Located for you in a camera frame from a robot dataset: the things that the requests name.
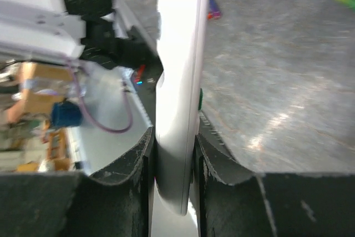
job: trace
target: plastic container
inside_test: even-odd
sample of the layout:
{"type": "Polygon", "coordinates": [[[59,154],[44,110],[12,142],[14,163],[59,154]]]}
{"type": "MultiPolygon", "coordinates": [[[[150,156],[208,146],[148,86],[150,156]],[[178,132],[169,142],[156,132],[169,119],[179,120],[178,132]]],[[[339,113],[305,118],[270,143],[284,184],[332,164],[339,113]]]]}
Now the plastic container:
{"type": "MultiPolygon", "coordinates": [[[[83,97],[86,93],[86,86],[83,82],[80,83],[80,88],[80,96],[83,97]]],[[[21,89],[30,89],[36,94],[63,95],[68,98],[77,97],[74,83],[63,80],[46,78],[27,79],[22,83],[21,89]]]]}
{"type": "Polygon", "coordinates": [[[54,103],[50,114],[50,122],[53,128],[77,127],[83,121],[79,107],[70,102],[54,103]]]}

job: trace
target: concrete floor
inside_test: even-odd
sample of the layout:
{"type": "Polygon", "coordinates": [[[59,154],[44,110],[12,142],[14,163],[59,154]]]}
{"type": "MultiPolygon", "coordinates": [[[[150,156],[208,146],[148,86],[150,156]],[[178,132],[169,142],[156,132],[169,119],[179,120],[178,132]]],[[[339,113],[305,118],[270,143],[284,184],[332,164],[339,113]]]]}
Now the concrete floor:
{"type": "MultiPolygon", "coordinates": [[[[155,1],[127,0],[153,37],[155,1]]],[[[355,13],[334,0],[217,2],[202,109],[235,159],[257,172],[355,171],[355,13]]]]}

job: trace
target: purple cable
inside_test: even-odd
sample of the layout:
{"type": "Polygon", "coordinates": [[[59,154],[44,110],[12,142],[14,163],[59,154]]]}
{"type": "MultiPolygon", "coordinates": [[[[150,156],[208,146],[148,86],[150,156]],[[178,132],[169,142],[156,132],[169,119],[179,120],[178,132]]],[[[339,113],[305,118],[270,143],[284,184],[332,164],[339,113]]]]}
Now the purple cable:
{"type": "Polygon", "coordinates": [[[90,121],[94,126],[100,128],[101,130],[104,130],[105,132],[108,132],[108,133],[125,133],[127,132],[131,127],[132,127],[132,124],[133,124],[133,115],[132,115],[132,110],[129,106],[129,102],[128,102],[128,98],[127,98],[127,94],[125,91],[122,90],[122,95],[123,95],[123,99],[124,99],[124,105],[126,107],[126,110],[127,110],[127,113],[128,113],[128,117],[129,117],[129,124],[126,128],[124,129],[119,129],[119,130],[116,130],[116,129],[110,129],[110,128],[107,128],[106,126],[103,126],[101,123],[99,123],[97,120],[95,120],[91,115],[90,113],[88,112],[88,109],[84,103],[84,98],[81,96],[81,90],[80,90],[80,85],[79,85],[79,82],[77,80],[77,77],[73,71],[73,67],[72,67],[72,63],[70,61],[69,58],[65,57],[65,61],[67,63],[67,66],[69,68],[69,72],[70,72],[70,75],[72,76],[73,78],[73,82],[74,82],[74,85],[75,85],[75,91],[78,95],[78,98],[79,98],[79,108],[80,108],[80,111],[83,113],[85,119],[87,119],[88,121],[90,121]]]}

